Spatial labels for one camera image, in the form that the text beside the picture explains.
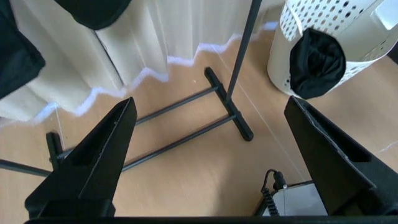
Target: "curtain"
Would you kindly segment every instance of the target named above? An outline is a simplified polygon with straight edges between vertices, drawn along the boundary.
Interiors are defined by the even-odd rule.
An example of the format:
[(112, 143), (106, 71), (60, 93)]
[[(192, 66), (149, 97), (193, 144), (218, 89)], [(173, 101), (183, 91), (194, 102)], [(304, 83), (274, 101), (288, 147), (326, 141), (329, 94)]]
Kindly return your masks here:
[[(256, 27), (268, 8), (263, 1)], [(11, 0), (19, 30), (46, 66), (0, 100), (0, 117), (29, 121), (59, 106), (83, 114), (98, 93), (123, 97), (147, 75), (167, 81), (168, 63), (190, 65), (201, 44), (223, 45), (242, 34), (248, 0), (133, 0), (111, 26), (93, 31), (55, 1)]]

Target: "black metal stand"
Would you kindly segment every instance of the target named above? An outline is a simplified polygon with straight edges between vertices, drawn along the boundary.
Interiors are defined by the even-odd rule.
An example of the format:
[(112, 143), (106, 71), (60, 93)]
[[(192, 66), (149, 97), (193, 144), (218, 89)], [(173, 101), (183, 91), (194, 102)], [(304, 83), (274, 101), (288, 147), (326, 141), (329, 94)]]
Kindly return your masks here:
[[(136, 125), (142, 124), (145, 121), (148, 121), (152, 118), (162, 115), (172, 109), (175, 109), (179, 106), (182, 106), (186, 103), (189, 103), (197, 98), (205, 96), (214, 91), (216, 91), (218, 98), (220, 99), (220, 101), (224, 105), (225, 109), (227, 110), (227, 112), (228, 112), (227, 117), (221, 118), (221, 119), (215, 121), (214, 123), (211, 123), (208, 126), (196, 131), (195, 133), (189, 134), (188, 136), (185, 136), (184, 138), (181, 138), (178, 141), (175, 141), (175, 142), (169, 144), (168, 146), (158, 149), (158, 150), (156, 150), (146, 156), (143, 156), (139, 159), (128, 162), (127, 164), (124, 165), (122, 171), (126, 171), (130, 168), (133, 168), (136, 165), (139, 165), (145, 161), (148, 161), (149, 159), (152, 159), (155, 156), (158, 156), (164, 152), (167, 152), (168, 150), (173, 149), (173, 148), (175, 148), (175, 147), (177, 147), (195, 137), (198, 137), (198, 136), (200, 136), (200, 135), (202, 135), (202, 134), (204, 134), (204, 133), (206, 133), (206, 132), (208, 132), (208, 131), (210, 131), (228, 121), (231, 121), (231, 120), (234, 121), (236, 127), (238, 128), (238, 130), (241, 133), (244, 140), (251, 141), (253, 139), (253, 132), (250, 130), (250, 127), (245, 122), (244, 118), (242, 117), (241, 112), (237, 109), (237, 107), (233, 103), (231, 97), (232, 97), (232, 93), (233, 93), (236, 81), (238, 79), (241, 65), (243, 63), (244, 54), (246, 53), (246, 49), (247, 49), (249, 41), (250, 41), (250, 36), (251, 36), (253, 28), (254, 28), (254, 23), (256, 21), (256, 18), (257, 18), (258, 12), (259, 12), (261, 1), (262, 0), (252, 0), (248, 19), (246, 21), (246, 25), (245, 25), (243, 36), (242, 36), (241, 45), (239, 47), (238, 55), (236, 57), (231, 81), (229, 83), (228, 92), (224, 89), (223, 84), (218, 80), (214, 71), (210, 67), (207, 67), (207, 68), (205, 68), (205, 76), (211, 85), (210, 88), (207, 88), (206, 90), (203, 90), (199, 93), (189, 96), (188, 98), (178, 101), (166, 108), (163, 108), (161, 110), (153, 112), (141, 119), (138, 119), (136, 122)], [(66, 156), (68, 156), (69, 153), (71, 153), (73, 149), (68, 149), (66, 151), (62, 151), (60, 138), (57, 133), (47, 133), (46, 138), (47, 138), (47, 144), (49, 147), (50, 161), (52, 163), (53, 169), (56, 170), (56, 169), (58, 169), (59, 164), (62, 162), (62, 160)], [(3, 168), (7, 167), (7, 164), (3, 164), (3, 166), (2, 166), (1, 161), (0, 161), (0, 168), (2, 168), (2, 167)]]

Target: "basket handle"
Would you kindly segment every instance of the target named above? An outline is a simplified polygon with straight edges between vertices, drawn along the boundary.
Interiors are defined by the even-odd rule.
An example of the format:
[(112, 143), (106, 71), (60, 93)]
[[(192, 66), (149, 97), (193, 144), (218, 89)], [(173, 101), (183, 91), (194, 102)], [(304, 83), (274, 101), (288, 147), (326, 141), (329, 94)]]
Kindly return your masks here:
[(287, 6), (287, 9), (290, 11), (290, 13), (292, 14), (292, 16), (294, 18), (294, 21), (297, 24), (297, 29), (298, 29), (300, 36), (303, 36), (303, 24), (301, 23), (299, 17), (296, 15), (296, 13), (294, 13), (294, 10), (292, 9), (292, 6), (290, 5), (290, 1), (286, 0), (285, 5)]

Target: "floor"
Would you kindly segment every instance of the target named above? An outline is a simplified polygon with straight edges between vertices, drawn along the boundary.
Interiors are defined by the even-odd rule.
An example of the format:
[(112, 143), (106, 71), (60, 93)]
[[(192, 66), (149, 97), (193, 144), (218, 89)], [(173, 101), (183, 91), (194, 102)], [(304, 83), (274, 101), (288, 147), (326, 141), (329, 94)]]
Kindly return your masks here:
[[(260, 197), (265, 171), (280, 170), (288, 183), (310, 180), (283, 115), (288, 96), (270, 82), (266, 64), (273, 33), (250, 43), (233, 94), (254, 132), (246, 142), (232, 122), (122, 173), (114, 204), (117, 216), (250, 215)], [(211, 66), (228, 85), (239, 41), (222, 54), (201, 52), (193, 67), (170, 66), (170, 80), (147, 78), (130, 93), (139, 117), (209, 87)], [(394, 170), (398, 170), (398, 66), (382, 58), (331, 93), (309, 102)], [(57, 131), (63, 147), (75, 146), (121, 99), (101, 95), (87, 114), (57, 110), (36, 126), (0, 130), (0, 157), (51, 169), (45, 133)], [(215, 93), (137, 126), (127, 161), (147, 154), (226, 115)], [(27, 220), (24, 200), (43, 178), (0, 170), (0, 219)]]

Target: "perforated basket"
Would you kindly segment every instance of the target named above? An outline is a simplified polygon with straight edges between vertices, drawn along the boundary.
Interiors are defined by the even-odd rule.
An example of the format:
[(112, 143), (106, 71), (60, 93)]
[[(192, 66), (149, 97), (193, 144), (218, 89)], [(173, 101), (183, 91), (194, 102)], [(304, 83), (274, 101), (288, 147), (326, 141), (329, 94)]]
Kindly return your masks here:
[(267, 71), (273, 84), (289, 95), (290, 51), (312, 27), (335, 37), (346, 62), (343, 78), (332, 89), (387, 54), (398, 39), (398, 28), (385, 30), (373, 17), (382, 0), (287, 0), (272, 43)]

